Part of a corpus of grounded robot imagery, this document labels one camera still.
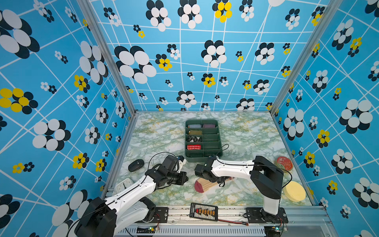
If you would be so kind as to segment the yellow rolled sock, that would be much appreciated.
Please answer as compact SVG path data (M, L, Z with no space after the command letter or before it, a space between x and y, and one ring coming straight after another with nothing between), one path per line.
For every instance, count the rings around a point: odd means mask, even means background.
M202 135L202 130L189 130L188 135Z

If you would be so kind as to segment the black computer mouse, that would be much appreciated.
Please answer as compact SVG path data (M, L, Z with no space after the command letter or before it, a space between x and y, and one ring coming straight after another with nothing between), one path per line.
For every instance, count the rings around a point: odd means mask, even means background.
M145 162L142 159L137 159L133 161L129 166L128 166L128 171L129 172L135 172L139 169L141 169L144 166Z

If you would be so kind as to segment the red green tape roll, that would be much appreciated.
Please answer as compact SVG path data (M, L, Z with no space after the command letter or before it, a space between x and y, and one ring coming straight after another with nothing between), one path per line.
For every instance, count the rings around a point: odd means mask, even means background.
M275 165L286 171L291 171L294 168L292 161L289 158L283 156L278 157L275 160Z

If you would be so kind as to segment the aluminium front rail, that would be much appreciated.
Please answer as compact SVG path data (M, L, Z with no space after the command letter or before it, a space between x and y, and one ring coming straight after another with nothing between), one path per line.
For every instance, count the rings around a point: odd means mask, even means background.
M248 223L246 206L219 206L218 221L190 218L190 206L170 206L167 223L135 223L119 237L336 237L326 209L320 206L285 206L288 224Z

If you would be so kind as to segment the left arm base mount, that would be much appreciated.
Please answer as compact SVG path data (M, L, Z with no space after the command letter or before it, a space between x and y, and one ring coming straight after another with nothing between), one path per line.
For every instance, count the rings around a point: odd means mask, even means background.
M154 212L149 211L147 217L140 223L167 223L168 214L168 207L156 207Z

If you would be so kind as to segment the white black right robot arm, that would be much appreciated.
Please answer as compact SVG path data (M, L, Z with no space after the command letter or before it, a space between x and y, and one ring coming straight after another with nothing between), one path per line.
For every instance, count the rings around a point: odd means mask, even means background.
M262 156L251 161L225 161L214 155L196 165L194 172L212 183L223 183L230 177L250 180L264 196L263 213L275 216L279 212L284 173Z

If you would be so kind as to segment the green plastic organizer tray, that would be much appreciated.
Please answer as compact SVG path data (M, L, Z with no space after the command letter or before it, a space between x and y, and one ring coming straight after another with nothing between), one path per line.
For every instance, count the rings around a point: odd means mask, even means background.
M189 124L201 124L202 126L204 124L211 123L215 124L216 128L188 128ZM194 135L194 136L201 136L202 141L201 142L193 142L190 143L187 141L188 138L188 131L189 130L202 130L202 135ZM201 150L187 150L186 146L190 144L200 144L202 145ZM190 163L202 163L205 162L210 156L217 155L219 157L223 156L223 149L222 149L222 141L221 141L221 135L220 135L220 129L218 121L215 119L189 119L185 122L185 156L187 158L187 161Z

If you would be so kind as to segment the black patterned rolled sock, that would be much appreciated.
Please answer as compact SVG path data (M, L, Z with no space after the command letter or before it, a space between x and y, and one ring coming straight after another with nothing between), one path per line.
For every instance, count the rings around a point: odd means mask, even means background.
M187 141L190 142L190 143L201 142L202 141L202 137L201 136L189 135L188 138L187 138Z

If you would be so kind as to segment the tan maroon striped sock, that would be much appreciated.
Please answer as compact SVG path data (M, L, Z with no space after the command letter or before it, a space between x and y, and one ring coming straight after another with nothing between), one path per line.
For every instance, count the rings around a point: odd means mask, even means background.
M227 181L231 181L233 179L234 179L233 177L227 178L226 181L223 181L222 183L219 184L217 182L212 183L203 178L198 178L194 183L194 189L198 193L205 193L215 187L220 187L220 188L224 187Z

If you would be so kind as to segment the yellow round sponge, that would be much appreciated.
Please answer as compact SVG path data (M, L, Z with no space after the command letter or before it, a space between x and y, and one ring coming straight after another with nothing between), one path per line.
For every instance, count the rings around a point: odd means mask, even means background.
M285 196L293 201L300 202L306 198L306 191L301 184L295 181L289 182L284 188L283 192Z

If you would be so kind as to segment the red patterned rolled sock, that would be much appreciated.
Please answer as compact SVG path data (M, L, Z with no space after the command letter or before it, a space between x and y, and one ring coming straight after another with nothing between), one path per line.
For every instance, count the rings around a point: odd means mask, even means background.
M201 150L202 149L202 145L200 145L200 144L190 144L190 145L186 146L186 149L187 150Z

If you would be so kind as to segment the maroon rolled sock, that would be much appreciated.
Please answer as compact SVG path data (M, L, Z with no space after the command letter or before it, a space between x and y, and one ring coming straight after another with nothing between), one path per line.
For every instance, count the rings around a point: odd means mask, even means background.
M215 124L207 123L202 126L203 128L216 128L217 126Z

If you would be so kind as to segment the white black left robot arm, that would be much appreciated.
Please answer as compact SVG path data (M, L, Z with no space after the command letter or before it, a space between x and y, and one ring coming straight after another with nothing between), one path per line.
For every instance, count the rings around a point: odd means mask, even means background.
M136 183L112 197L95 198L89 203L76 226L70 229L77 237L113 237L138 221L150 221L156 205L147 198L156 190L188 181L183 156L168 155L153 166Z

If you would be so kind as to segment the white alarm clock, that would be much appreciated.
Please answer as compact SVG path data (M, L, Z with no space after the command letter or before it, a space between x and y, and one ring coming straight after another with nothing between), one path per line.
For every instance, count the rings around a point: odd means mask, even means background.
M114 189L114 194L121 193L125 189L129 188L132 186L134 182L130 178L124 179L122 182L118 183Z

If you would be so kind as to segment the white rolled sock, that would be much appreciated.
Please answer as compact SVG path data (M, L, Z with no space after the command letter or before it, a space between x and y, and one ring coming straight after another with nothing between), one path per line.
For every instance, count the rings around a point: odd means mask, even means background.
M202 128L202 125L201 124L189 124L188 128L191 128L191 129L193 129L193 128Z

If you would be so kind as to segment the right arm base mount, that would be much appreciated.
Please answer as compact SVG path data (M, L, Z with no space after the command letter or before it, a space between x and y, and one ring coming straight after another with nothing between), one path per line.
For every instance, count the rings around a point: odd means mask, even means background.
M243 217L248 223L256 224L288 224L288 217L285 209L280 207L276 215L265 212L262 207L247 207Z

